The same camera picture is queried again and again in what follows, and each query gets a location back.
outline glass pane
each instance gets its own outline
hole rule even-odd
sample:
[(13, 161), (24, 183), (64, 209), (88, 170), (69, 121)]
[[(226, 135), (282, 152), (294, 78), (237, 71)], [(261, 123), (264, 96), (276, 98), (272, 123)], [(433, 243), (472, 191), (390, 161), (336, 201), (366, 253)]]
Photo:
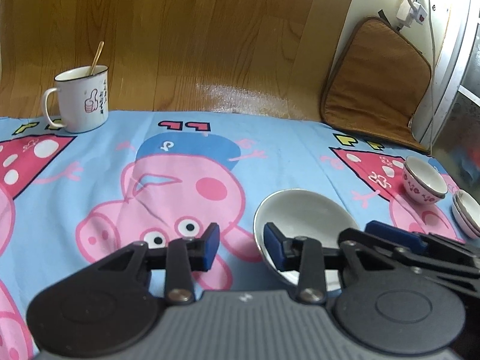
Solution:
[(477, 27), (475, 43), (466, 66), (462, 85), (470, 92), (480, 97), (480, 24)]
[(460, 92), (435, 142), (433, 156), (461, 189), (480, 201), (480, 107)]

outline wood grain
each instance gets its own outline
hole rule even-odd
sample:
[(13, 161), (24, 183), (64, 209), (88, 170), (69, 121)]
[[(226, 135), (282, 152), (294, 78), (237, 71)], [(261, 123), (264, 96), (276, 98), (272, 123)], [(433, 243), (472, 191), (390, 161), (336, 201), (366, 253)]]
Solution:
[(110, 109), (319, 120), (350, 2), (0, 0), (0, 116), (40, 115), (54, 76), (104, 40)]

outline black round disc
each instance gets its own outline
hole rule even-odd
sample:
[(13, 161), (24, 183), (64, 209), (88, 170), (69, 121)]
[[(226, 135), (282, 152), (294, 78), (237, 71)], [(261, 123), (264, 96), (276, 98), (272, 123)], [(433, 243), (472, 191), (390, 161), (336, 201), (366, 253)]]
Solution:
[(34, 298), (27, 324), (40, 348), (62, 356), (91, 358), (138, 341), (157, 320), (158, 308), (158, 300), (140, 287), (54, 286)]
[(338, 297), (334, 314), (358, 342), (396, 355), (447, 347), (465, 323), (465, 307), (457, 295), (407, 270), (361, 276)]

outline ribbed gray surface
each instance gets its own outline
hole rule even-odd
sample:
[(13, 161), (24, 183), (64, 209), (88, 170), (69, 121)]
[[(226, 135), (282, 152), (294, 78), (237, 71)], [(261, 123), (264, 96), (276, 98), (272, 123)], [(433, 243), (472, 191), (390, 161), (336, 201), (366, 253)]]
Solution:
[[(58, 360), (43, 352), (37, 360)], [(103, 360), (388, 360), (348, 340), (322, 307), (293, 302), (285, 291), (205, 292), (172, 307), (141, 342)], [(446, 350), (409, 360), (459, 360)]]

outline mug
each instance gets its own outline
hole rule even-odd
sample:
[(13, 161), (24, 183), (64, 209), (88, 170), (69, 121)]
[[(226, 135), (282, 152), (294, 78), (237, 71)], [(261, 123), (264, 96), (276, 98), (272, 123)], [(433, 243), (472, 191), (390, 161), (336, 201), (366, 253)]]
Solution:
[[(78, 67), (58, 74), (55, 87), (47, 89), (42, 96), (42, 112), (49, 125), (65, 128), (71, 133), (93, 130), (105, 123), (109, 117), (107, 95), (108, 67), (98, 65), (91, 76), (90, 66)], [(57, 93), (62, 123), (55, 123), (47, 110), (47, 99)]]

